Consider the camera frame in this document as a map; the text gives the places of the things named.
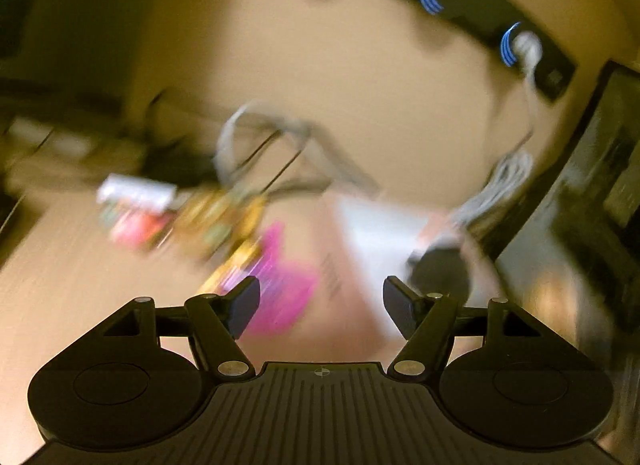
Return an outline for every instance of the metal screw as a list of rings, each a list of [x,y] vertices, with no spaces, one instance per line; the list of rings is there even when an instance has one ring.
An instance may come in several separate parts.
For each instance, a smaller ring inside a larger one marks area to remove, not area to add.
[[[218,371],[227,377],[240,377],[249,370],[246,363],[239,360],[228,360],[218,366]]]
[[[417,377],[423,374],[426,368],[424,364],[415,360],[401,360],[400,362],[396,362],[394,369],[401,375]]]

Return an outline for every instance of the white plug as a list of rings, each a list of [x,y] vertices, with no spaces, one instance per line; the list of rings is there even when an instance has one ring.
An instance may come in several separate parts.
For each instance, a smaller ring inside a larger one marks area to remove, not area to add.
[[[542,59],[542,43],[540,42],[540,38],[533,32],[525,30],[513,39],[512,48],[520,60],[520,65],[522,66],[522,71],[524,71],[525,76],[533,76],[534,71],[536,71],[536,66],[540,62],[540,59]]]

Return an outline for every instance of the circular pad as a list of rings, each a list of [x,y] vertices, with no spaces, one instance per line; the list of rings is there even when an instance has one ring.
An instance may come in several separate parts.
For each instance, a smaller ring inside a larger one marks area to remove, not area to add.
[[[46,439],[119,450],[165,437],[193,416],[206,392],[193,364],[159,347],[134,352],[126,340],[117,346],[63,352],[37,372],[28,401]]]
[[[545,449],[590,437],[611,407],[606,374],[583,355],[549,349],[527,359],[515,348],[483,347],[445,368],[440,397],[452,417],[508,447]]]

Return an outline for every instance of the beige wall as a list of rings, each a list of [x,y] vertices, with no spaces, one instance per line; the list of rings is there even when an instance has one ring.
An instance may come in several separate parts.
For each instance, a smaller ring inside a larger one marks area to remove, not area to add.
[[[612,0],[513,1],[578,64],[565,97],[540,104],[528,145],[540,157],[566,138],[604,61],[638,47]],[[398,200],[462,202],[527,129],[516,74],[416,2],[156,0],[146,33],[132,119],[170,84],[226,109],[267,98],[329,127]]]

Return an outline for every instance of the pink object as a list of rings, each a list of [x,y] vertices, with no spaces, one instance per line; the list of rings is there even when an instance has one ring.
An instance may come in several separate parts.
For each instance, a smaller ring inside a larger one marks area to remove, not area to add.
[[[110,238],[127,247],[146,246],[172,220],[171,214],[156,216],[150,212],[130,209],[111,228]]]
[[[313,273],[293,264],[280,262],[283,223],[274,223],[262,235],[262,257],[250,270],[235,271],[222,285],[231,291],[245,277],[260,281],[260,306],[247,327],[247,332],[281,333],[302,313],[318,282]]]

